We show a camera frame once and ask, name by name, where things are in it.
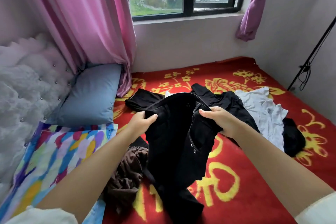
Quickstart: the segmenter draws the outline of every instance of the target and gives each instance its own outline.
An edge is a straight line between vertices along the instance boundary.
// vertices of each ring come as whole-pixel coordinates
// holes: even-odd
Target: blue pillow
[[[113,105],[120,74],[120,64],[85,69],[59,109],[56,124],[79,127],[113,122]]]

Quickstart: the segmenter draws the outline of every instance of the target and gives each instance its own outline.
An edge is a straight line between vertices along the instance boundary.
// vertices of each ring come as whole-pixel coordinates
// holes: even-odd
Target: hand
[[[213,119],[223,129],[220,132],[221,134],[234,139],[241,130],[243,123],[219,106],[210,107],[210,109],[211,111],[200,109],[199,114],[205,118]]]
[[[153,114],[152,116],[145,119],[145,111],[137,112],[135,115],[133,115],[132,119],[129,121],[126,127],[126,129],[131,131],[133,134],[132,140],[135,141],[139,136],[145,133],[149,126],[157,119],[157,117],[157,114]]]

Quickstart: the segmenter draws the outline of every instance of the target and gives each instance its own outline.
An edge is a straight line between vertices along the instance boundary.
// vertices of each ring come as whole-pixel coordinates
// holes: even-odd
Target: pile of clothes
[[[215,136],[222,130],[213,120],[201,116],[199,109],[224,108],[292,157],[305,147],[305,138],[295,122],[286,118],[288,111],[268,94],[267,87],[213,94],[197,83],[190,93],[166,97],[139,89],[125,104],[134,111],[145,111],[146,118],[157,114],[145,133],[149,145],[140,137],[129,147],[104,190],[105,198],[121,212],[132,205],[146,176],[173,223],[196,222],[204,205],[187,188],[205,176]]]

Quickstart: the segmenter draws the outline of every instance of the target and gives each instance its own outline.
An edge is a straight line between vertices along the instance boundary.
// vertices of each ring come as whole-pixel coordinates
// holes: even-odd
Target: left hand
[[[153,114],[149,118],[145,119],[145,111],[137,112],[135,115],[133,115],[132,119],[129,121],[126,127],[126,129],[131,131],[134,135],[133,141],[135,141],[139,136],[145,133],[149,126],[154,121],[156,121],[157,117],[157,114]]]

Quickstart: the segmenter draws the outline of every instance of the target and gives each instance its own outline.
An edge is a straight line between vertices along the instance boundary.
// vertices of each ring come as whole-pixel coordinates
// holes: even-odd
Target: black window frame
[[[181,18],[201,15],[225,14],[239,12],[243,5],[243,0],[228,0],[227,3],[220,2],[195,2],[195,0],[183,0],[183,11],[180,13],[150,14],[132,16],[133,21],[160,20],[170,18]],[[210,10],[194,11],[196,8],[212,8]]]

